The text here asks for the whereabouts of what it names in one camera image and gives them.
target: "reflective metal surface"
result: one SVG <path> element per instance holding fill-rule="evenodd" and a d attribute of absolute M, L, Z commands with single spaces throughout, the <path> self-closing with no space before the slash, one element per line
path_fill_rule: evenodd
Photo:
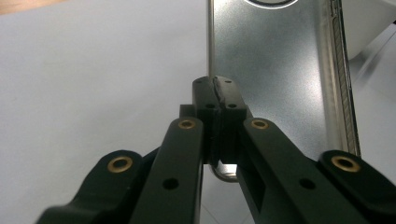
<path fill-rule="evenodd" d="M 209 0 L 209 75 L 235 80 L 305 156 L 359 155 L 339 1 L 277 2 Z"/>

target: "white table surface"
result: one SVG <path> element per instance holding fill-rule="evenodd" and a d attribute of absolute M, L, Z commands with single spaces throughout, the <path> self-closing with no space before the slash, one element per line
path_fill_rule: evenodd
<path fill-rule="evenodd" d="M 0 16 L 0 223 L 68 203 L 111 151 L 159 146 L 206 75 L 205 26 L 205 1 L 70 0 Z M 363 158 L 396 182 L 390 41 L 351 63 Z M 237 184 L 205 168 L 203 191 L 201 223 L 253 223 Z"/>

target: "stainless steel container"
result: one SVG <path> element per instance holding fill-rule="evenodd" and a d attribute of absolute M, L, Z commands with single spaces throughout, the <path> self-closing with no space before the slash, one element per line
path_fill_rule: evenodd
<path fill-rule="evenodd" d="M 339 0 L 208 7 L 210 77 L 235 80 L 253 116 L 273 121 L 305 156 L 360 155 Z"/>

